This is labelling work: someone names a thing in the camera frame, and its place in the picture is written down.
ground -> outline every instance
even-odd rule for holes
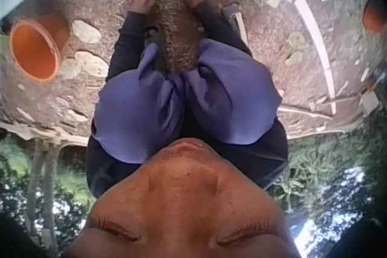
[[[258,7],[253,0],[209,0],[220,11],[224,5],[239,2],[246,24],[253,56],[272,72],[276,87],[284,92],[283,104],[309,109],[308,100],[328,95],[327,83],[321,61],[311,36],[294,4],[282,0],[278,8],[268,5]],[[348,81],[342,96],[358,94],[363,83],[360,78],[367,66],[375,68],[385,60],[385,38],[366,31],[362,26],[363,10],[367,0],[306,0],[317,20],[331,61],[336,93]],[[63,51],[63,58],[73,57],[77,50],[87,50],[109,63],[113,46],[125,14],[124,0],[27,0],[12,14],[11,20],[36,19],[42,11],[55,8],[61,11],[69,24],[81,19],[96,27],[102,34],[97,44],[84,44],[71,35]],[[171,71],[186,71],[197,62],[197,43],[204,37],[198,30],[199,22],[191,15],[182,0],[157,0],[152,12],[161,23],[166,35],[168,64]],[[302,50],[303,61],[292,66],[286,59],[295,52],[287,43],[290,33],[299,31],[306,39]],[[23,76],[12,64],[2,66],[2,110],[10,122],[28,123],[44,128],[61,127],[70,134],[87,137],[98,101],[98,91],[104,84],[82,71],[75,79],[61,76],[48,83],[36,83]],[[81,112],[86,122],[65,120],[66,111],[60,112],[63,100],[68,108]],[[28,113],[34,121],[27,120],[17,108]],[[319,112],[330,115],[330,106],[319,105]],[[341,130],[343,126],[362,117],[359,101],[340,103],[331,121],[296,113],[279,113],[289,137],[316,133],[316,128],[326,126],[322,133]]]

skin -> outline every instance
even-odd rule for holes
[[[134,0],[129,9],[148,13],[153,4]],[[67,255],[300,257],[278,204],[194,138],[162,149],[100,197]]]

person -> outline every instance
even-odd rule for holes
[[[98,200],[65,257],[299,257],[264,191],[288,158],[270,72],[206,0],[185,2],[207,33],[185,74],[155,69],[155,0],[129,8],[86,153]]]

